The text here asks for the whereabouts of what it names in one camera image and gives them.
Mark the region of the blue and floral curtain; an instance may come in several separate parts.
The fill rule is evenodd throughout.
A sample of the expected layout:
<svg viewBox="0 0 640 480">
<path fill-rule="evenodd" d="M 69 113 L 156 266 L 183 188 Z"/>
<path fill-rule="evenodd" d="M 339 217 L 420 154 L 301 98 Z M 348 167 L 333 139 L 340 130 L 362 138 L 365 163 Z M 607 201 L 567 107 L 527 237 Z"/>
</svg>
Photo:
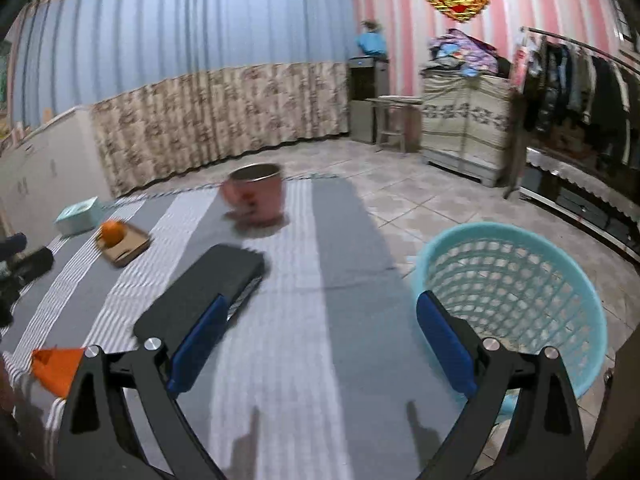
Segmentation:
<svg viewBox="0 0 640 480">
<path fill-rule="evenodd" d="M 113 192 L 348 129 L 352 0 L 27 0 L 13 132 L 88 108 Z"/>
</svg>

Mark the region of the orange plastic wrapper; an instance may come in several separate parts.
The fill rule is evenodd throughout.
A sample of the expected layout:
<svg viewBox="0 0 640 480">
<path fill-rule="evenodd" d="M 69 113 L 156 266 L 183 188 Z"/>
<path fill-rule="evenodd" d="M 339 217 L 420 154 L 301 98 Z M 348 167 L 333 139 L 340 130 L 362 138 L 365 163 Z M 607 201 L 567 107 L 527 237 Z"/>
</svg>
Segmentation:
<svg viewBox="0 0 640 480">
<path fill-rule="evenodd" d="M 34 350 L 30 370 L 43 388 L 66 399 L 84 354 L 84 348 Z"/>
</svg>

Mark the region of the light blue plastic basket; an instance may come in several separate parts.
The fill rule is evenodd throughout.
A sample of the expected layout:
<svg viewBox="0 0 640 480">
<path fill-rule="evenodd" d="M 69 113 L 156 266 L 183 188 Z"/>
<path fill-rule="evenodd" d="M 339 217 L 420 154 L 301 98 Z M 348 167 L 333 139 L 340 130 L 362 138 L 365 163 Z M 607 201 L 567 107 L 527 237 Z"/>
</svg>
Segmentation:
<svg viewBox="0 0 640 480">
<path fill-rule="evenodd" d="M 575 396 L 596 380 L 608 346 L 600 298 L 546 238 L 497 222 L 441 232 L 416 257 L 412 291 L 426 290 L 480 338 L 522 353 L 557 348 Z"/>
</svg>

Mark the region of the white low cabinet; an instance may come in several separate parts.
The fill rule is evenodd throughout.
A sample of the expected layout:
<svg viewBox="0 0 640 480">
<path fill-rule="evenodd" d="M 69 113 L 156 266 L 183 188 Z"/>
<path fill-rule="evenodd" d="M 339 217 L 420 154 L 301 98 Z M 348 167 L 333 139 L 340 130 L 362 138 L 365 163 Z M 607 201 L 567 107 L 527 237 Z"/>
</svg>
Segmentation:
<svg viewBox="0 0 640 480">
<path fill-rule="evenodd" d="M 113 198 L 100 159 L 90 108 L 74 107 L 29 133 L 1 155 L 1 219 L 29 247 L 58 235 L 55 219 L 67 206 Z"/>
</svg>

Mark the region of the pile of clothes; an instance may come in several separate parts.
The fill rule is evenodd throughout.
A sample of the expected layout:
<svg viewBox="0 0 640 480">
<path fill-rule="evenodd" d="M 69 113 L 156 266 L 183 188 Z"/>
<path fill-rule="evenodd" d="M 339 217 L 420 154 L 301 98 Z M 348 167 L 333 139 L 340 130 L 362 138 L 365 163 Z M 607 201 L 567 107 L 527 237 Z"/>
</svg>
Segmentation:
<svg viewBox="0 0 640 480">
<path fill-rule="evenodd" d="M 456 28 L 433 39 L 428 50 L 431 58 L 422 67 L 424 74 L 428 70 L 448 70 L 465 77 L 510 75 L 511 63 L 494 46 Z"/>
</svg>

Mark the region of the black rectangular case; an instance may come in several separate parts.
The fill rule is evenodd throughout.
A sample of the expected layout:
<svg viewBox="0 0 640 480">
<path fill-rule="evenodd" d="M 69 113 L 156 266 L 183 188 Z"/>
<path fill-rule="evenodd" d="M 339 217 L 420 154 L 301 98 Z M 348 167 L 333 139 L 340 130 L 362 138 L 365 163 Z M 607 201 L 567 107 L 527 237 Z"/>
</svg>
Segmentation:
<svg viewBox="0 0 640 480">
<path fill-rule="evenodd" d="M 172 356 L 216 299 L 229 306 L 261 280 L 266 259 L 261 252 L 240 246 L 217 244 L 173 281 L 137 322 L 134 336 L 140 344 L 158 338 Z"/>
</svg>

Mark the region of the clothes rack with garments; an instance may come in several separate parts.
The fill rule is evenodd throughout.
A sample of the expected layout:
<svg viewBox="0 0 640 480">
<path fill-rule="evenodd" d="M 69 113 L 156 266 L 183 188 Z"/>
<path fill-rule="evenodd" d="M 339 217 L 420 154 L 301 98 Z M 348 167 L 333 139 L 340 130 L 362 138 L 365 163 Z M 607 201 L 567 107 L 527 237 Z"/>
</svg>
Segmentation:
<svg viewBox="0 0 640 480">
<path fill-rule="evenodd" d="M 533 146 L 572 160 L 639 201 L 636 68 L 582 41 L 523 26 L 510 84 L 510 192 Z"/>
</svg>

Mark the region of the orange fruit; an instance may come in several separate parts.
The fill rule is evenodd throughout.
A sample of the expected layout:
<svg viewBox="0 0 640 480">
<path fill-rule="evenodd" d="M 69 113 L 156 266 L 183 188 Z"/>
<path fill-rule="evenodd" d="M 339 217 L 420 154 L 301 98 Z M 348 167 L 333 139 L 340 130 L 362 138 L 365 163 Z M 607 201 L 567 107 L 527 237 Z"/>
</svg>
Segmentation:
<svg viewBox="0 0 640 480">
<path fill-rule="evenodd" d="M 122 220 L 106 220 L 100 227 L 100 240 L 106 248 L 119 244 L 126 236 L 126 226 Z"/>
</svg>

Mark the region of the striped grey table cloth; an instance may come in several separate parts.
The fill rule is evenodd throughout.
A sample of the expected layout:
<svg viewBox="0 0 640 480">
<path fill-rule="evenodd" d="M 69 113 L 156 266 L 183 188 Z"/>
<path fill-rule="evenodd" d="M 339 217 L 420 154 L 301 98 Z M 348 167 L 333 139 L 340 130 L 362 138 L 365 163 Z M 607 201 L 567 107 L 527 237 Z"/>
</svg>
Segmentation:
<svg viewBox="0 0 640 480">
<path fill-rule="evenodd" d="M 109 217 L 150 234 L 117 269 L 90 233 L 51 242 L 53 269 L 25 290 L 1 353 L 32 452 L 53 460 L 64 403 L 29 374 L 39 348 L 136 346 L 132 328 L 217 244 L 262 252 L 268 273 L 180 408 L 231 479 L 414 479 L 456 421 L 452 391 L 412 292 L 352 185 L 289 180 L 278 228 L 237 231 L 213 186 L 131 197 Z"/>
</svg>

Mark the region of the low shelf with lace cover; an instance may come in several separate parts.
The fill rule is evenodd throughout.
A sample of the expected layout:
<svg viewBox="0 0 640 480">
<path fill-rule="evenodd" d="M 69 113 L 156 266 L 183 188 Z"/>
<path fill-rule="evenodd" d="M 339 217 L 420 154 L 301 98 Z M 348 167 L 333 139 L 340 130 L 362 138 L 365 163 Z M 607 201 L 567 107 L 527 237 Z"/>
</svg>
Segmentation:
<svg viewBox="0 0 640 480">
<path fill-rule="evenodd" d="M 639 202 L 558 153 L 529 146 L 515 189 L 639 262 Z"/>
</svg>

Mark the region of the grey water dispenser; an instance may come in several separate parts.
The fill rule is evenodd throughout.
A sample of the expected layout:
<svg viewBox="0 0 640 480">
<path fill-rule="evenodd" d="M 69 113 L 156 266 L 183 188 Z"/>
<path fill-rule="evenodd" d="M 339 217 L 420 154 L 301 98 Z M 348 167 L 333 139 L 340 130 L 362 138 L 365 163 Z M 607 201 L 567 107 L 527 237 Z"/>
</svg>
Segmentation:
<svg viewBox="0 0 640 480">
<path fill-rule="evenodd" d="M 374 99 L 390 93 L 387 58 L 355 56 L 348 61 L 349 135 L 352 140 L 375 144 Z"/>
</svg>

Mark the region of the blue pot with plant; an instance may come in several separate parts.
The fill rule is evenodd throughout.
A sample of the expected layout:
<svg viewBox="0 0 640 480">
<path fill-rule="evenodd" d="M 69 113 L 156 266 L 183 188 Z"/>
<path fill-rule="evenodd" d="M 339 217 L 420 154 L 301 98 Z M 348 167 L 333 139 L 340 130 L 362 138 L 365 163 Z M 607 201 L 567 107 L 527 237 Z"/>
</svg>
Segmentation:
<svg viewBox="0 0 640 480">
<path fill-rule="evenodd" d="M 375 20 L 361 22 L 361 32 L 357 38 L 357 46 L 363 55 L 375 58 L 387 58 L 387 46 L 382 34 L 382 26 Z"/>
</svg>

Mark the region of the cloth covered cabinet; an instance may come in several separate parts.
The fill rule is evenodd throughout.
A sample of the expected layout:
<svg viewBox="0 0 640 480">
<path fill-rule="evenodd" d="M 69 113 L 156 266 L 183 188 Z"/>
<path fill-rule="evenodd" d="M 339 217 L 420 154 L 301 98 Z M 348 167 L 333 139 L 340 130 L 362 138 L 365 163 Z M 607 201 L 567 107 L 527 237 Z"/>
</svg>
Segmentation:
<svg viewBox="0 0 640 480">
<path fill-rule="evenodd" d="M 429 70 L 421 99 L 425 162 L 496 186 L 506 175 L 512 144 L 509 81 Z"/>
</svg>

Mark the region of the teal tissue box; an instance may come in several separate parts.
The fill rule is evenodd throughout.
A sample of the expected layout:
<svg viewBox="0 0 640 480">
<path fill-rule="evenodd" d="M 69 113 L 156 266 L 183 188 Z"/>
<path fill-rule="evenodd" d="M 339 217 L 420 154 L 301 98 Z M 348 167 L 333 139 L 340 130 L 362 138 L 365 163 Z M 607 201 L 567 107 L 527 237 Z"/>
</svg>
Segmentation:
<svg viewBox="0 0 640 480">
<path fill-rule="evenodd" d="M 54 225 L 62 237 L 75 236 L 95 229 L 103 214 L 102 203 L 98 196 L 94 196 L 64 208 Z"/>
</svg>

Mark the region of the small white stool table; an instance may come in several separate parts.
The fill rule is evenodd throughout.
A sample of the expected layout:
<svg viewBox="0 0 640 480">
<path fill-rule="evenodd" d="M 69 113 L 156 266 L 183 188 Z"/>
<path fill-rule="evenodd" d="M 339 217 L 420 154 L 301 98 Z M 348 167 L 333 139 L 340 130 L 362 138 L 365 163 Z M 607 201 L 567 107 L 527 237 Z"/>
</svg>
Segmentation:
<svg viewBox="0 0 640 480">
<path fill-rule="evenodd" d="M 401 153 L 417 153 L 421 147 L 422 99 L 418 96 L 379 96 L 369 99 L 374 114 L 378 151 L 397 146 Z"/>
</svg>

